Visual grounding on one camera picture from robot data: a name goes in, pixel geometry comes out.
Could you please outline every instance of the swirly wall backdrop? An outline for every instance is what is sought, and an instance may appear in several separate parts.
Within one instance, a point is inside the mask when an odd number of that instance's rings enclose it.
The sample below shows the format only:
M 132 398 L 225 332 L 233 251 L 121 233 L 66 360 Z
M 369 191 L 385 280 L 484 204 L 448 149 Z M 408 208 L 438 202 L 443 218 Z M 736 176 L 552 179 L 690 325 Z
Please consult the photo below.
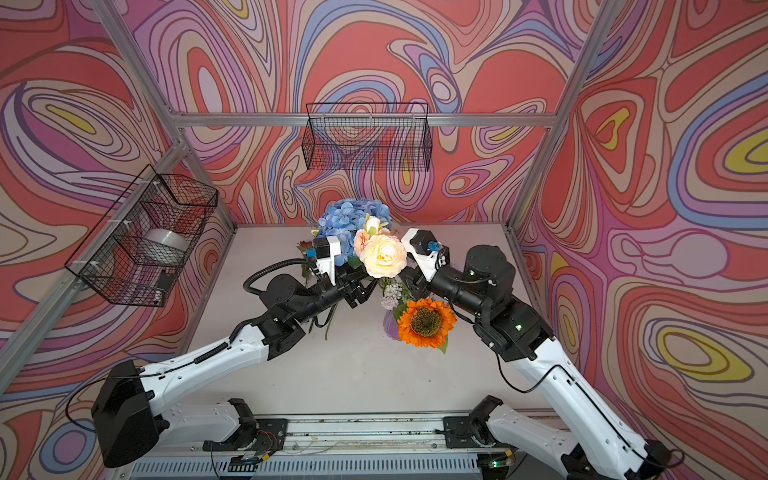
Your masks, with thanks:
M 190 127 L 187 138 L 236 223 L 313 223 L 340 198 L 380 199 L 406 221 L 503 221 L 543 128 L 461 127 L 429 172 L 307 171 L 301 128 Z
M 80 0 L 0 2 L 3 343 L 54 285 L 81 238 L 168 148 L 95 19 Z M 163 309 L 112 306 L 82 292 L 0 397 L 0 479 L 101 474 L 94 435 L 68 423 L 66 400 L 117 362 L 174 354 L 227 235 L 213 217 Z M 78 394 L 76 419 L 90 421 L 97 393 L 98 385 Z
M 433 112 L 552 112 L 597 2 L 128 2 L 171 104 L 301 112 L 317 101 L 426 101 Z M 238 223 L 314 222 L 343 197 L 401 221 L 501 221 L 542 129 L 436 128 L 428 174 L 306 172 L 299 128 L 191 128 Z
M 518 238 L 667 478 L 768 478 L 768 2 L 628 4 Z
M 179 111 L 301 112 L 321 99 L 553 111 L 597 11 L 588 0 L 122 2 Z

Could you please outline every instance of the flower bouquet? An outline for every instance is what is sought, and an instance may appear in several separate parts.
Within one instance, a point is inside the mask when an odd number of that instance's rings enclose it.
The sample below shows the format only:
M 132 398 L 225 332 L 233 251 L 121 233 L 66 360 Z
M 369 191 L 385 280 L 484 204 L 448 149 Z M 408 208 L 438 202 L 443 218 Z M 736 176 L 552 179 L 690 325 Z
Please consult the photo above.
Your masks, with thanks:
M 346 198 L 326 208 L 312 233 L 318 238 L 339 239 L 341 254 L 334 258 L 336 266 L 346 263 L 353 269 L 364 268 L 379 281 L 384 292 L 382 306 L 387 310 L 387 335 L 445 352 L 448 331 L 453 329 L 456 317 L 442 301 L 411 298 L 407 286 L 397 277 L 406 267 L 406 249 L 388 228 L 391 223 L 389 208 L 380 200 Z M 305 251 L 309 245 L 302 242 L 299 249 Z

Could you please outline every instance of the orange sunflower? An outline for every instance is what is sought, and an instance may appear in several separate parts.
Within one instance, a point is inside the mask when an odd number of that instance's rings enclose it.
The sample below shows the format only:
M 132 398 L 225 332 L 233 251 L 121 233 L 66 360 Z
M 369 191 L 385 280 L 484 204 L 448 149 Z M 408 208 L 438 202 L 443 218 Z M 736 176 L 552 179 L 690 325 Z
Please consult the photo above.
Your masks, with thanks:
M 440 348 L 445 336 L 456 323 L 451 307 L 441 301 L 422 298 L 418 302 L 408 300 L 408 309 L 398 321 L 400 339 L 413 346 Z

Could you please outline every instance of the purple vase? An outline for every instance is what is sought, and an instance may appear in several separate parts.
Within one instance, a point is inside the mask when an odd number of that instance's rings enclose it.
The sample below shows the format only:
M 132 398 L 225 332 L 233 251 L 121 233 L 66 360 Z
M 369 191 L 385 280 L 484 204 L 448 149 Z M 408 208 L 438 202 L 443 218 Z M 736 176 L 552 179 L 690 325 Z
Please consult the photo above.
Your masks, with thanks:
M 400 342 L 400 331 L 398 330 L 397 320 L 395 320 L 395 316 L 392 315 L 391 310 L 384 310 L 386 313 L 384 314 L 384 321 L 382 322 L 382 326 L 384 327 L 384 333 L 386 335 L 393 339 Z

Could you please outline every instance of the sunflower center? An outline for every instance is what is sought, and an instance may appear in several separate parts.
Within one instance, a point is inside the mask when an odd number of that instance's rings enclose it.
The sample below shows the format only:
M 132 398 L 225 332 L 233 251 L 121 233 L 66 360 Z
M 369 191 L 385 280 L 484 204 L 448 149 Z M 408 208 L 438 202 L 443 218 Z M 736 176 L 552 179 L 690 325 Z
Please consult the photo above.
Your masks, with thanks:
M 441 326 L 440 314 L 424 307 L 416 310 L 411 319 L 411 328 L 421 336 L 434 336 L 440 331 Z

